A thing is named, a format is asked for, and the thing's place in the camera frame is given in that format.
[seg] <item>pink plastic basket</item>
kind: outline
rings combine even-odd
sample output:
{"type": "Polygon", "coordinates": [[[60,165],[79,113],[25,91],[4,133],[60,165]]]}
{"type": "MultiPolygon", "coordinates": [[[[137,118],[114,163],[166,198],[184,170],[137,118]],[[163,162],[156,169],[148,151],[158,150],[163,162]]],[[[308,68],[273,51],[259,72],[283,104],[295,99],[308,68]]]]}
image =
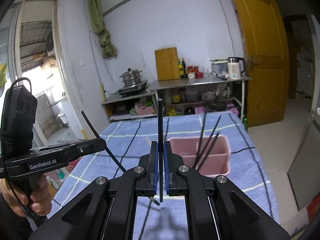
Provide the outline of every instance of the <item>pink plastic basket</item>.
{"type": "Polygon", "coordinates": [[[138,115],[146,115],[146,114],[154,114],[155,110],[153,106],[148,106],[148,107],[140,107],[136,109],[136,112],[138,115]]]}
{"type": "MultiPolygon", "coordinates": [[[[173,153],[181,155],[185,165],[192,167],[196,159],[199,139],[200,138],[198,136],[173,137],[169,139],[171,150],[173,153]]],[[[208,136],[202,138],[201,149],[203,149],[208,140],[208,136]]],[[[210,139],[209,145],[206,148],[207,150],[209,149],[212,140],[214,140],[214,138],[210,139]]],[[[225,135],[219,135],[215,145],[208,155],[208,158],[199,170],[199,173],[212,178],[215,178],[218,175],[227,175],[230,172],[230,152],[231,150],[228,137],[225,135]]],[[[204,157],[201,157],[198,165],[202,162],[203,158],[204,157]]]]}

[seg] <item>yellow door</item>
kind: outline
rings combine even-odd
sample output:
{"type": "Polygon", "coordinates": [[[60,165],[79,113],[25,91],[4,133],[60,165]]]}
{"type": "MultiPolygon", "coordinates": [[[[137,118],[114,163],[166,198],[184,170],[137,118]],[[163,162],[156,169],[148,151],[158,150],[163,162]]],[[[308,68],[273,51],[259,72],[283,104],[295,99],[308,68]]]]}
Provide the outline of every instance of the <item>yellow door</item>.
{"type": "Polygon", "coordinates": [[[245,40],[249,126],[281,121],[288,94],[289,52],[275,0],[234,0],[245,40]]]}

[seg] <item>electric kettle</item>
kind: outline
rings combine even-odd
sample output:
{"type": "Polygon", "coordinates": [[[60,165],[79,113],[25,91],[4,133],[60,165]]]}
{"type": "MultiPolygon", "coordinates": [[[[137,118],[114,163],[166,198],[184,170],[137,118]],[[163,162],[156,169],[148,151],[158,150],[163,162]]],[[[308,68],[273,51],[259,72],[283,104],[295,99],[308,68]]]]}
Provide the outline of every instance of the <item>electric kettle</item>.
{"type": "Polygon", "coordinates": [[[245,62],[242,57],[228,57],[228,74],[230,79],[240,79],[245,71],[245,62]],[[240,60],[243,61],[243,70],[240,69],[240,60]]]}

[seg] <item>silver screw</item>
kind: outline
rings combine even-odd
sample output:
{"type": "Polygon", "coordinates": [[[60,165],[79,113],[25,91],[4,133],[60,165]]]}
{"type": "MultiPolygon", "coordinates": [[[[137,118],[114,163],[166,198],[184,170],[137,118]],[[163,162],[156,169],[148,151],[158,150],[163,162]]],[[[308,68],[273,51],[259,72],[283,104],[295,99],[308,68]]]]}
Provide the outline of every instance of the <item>silver screw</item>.
{"type": "Polygon", "coordinates": [[[217,181],[219,181],[220,183],[225,183],[227,182],[227,178],[225,176],[220,175],[217,177],[217,181]]]}
{"type": "Polygon", "coordinates": [[[105,177],[98,177],[96,178],[96,183],[99,185],[102,185],[106,182],[106,178],[105,177]]]}
{"type": "Polygon", "coordinates": [[[186,165],[182,165],[179,167],[179,171],[181,172],[187,172],[189,170],[189,167],[186,165]]]}
{"type": "Polygon", "coordinates": [[[144,168],[142,166],[137,166],[133,170],[136,173],[142,173],[144,171],[144,168]]]}

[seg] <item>green curtain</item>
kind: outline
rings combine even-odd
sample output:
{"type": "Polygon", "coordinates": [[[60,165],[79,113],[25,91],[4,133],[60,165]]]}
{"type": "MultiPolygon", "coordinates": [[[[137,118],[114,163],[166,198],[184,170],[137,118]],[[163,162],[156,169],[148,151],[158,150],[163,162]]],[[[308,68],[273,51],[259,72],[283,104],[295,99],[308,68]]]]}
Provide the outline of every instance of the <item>green curtain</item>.
{"type": "Polygon", "coordinates": [[[103,21],[100,0],[89,0],[89,14],[92,29],[100,37],[99,43],[101,46],[102,56],[117,56],[117,49],[111,43],[110,32],[106,30],[106,25],[103,21]]]}

